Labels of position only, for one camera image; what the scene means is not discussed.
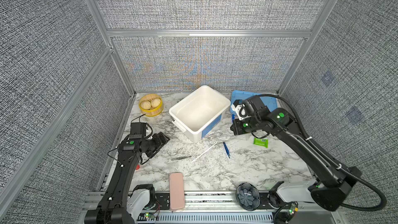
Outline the blue plastic tweezers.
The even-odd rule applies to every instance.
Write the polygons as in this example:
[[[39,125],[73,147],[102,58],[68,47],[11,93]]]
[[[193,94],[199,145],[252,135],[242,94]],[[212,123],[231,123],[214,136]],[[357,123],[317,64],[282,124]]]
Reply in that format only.
[[[224,149],[225,149],[225,151],[226,151],[226,154],[227,154],[228,158],[230,158],[231,155],[230,155],[229,149],[228,149],[228,147],[227,147],[227,145],[226,145],[225,142],[223,142],[223,146],[224,146]]]

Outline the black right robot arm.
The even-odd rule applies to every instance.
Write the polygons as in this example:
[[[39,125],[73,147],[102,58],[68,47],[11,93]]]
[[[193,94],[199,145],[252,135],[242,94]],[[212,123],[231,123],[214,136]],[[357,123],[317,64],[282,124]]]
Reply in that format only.
[[[265,132],[288,145],[312,170],[314,179],[307,183],[277,182],[269,191],[268,201],[273,207],[289,202],[313,202],[328,211],[344,206],[344,201],[362,173],[343,163],[320,147],[304,130],[299,118],[284,108],[268,108],[264,95],[235,100],[231,109],[235,119],[230,127],[234,135]]]

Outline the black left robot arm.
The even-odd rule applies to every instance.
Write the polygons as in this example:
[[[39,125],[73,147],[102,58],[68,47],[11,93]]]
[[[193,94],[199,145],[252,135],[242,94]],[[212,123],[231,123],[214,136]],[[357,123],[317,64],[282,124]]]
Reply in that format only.
[[[94,210],[86,213],[85,224],[134,224],[136,218],[127,210],[127,198],[136,167],[141,162],[142,154],[149,153],[150,158],[170,141],[164,133],[155,133],[151,139],[141,134],[125,138],[118,145],[119,165],[110,180],[103,198]]]

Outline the metal tweezers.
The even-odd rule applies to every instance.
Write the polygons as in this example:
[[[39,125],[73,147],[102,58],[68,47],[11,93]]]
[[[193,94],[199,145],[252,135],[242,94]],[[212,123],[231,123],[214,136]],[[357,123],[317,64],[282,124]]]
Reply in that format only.
[[[178,161],[178,160],[183,160],[183,159],[188,159],[191,158],[191,156],[183,156],[183,157],[178,157],[178,158],[173,158],[171,161]]]

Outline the white plastic storage bin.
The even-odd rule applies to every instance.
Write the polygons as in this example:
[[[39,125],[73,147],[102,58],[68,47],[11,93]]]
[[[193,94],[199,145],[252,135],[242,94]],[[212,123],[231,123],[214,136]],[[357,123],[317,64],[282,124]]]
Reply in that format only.
[[[204,138],[223,118],[231,101],[209,86],[201,86],[169,109],[173,124],[192,142]]]

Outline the clear glass stirring rod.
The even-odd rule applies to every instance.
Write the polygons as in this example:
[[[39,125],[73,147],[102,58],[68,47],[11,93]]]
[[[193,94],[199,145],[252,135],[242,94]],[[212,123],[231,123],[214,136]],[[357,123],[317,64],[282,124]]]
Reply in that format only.
[[[218,143],[214,143],[212,146],[210,146],[208,149],[206,149],[204,152],[202,152],[199,156],[197,156],[195,159],[191,161],[191,163],[196,162],[198,159],[200,159],[202,156],[204,156],[207,152],[212,150],[214,147],[216,147]]]

